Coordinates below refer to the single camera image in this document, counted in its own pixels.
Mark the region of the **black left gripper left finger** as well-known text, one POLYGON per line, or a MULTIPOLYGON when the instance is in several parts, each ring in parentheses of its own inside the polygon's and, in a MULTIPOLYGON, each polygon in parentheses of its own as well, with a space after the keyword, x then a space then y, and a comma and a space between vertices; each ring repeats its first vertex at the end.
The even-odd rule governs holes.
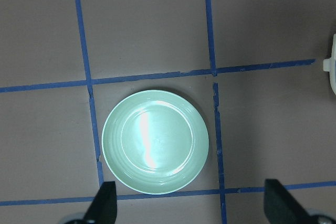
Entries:
POLYGON ((111 223, 117 219, 115 182, 104 182, 83 217, 83 223, 111 223))

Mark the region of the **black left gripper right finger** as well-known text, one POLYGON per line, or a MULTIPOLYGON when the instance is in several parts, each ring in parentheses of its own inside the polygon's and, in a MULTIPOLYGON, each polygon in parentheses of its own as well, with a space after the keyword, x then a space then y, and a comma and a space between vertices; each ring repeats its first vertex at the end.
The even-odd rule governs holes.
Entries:
POLYGON ((265 180, 264 213, 269 223, 318 223, 277 179, 265 180))

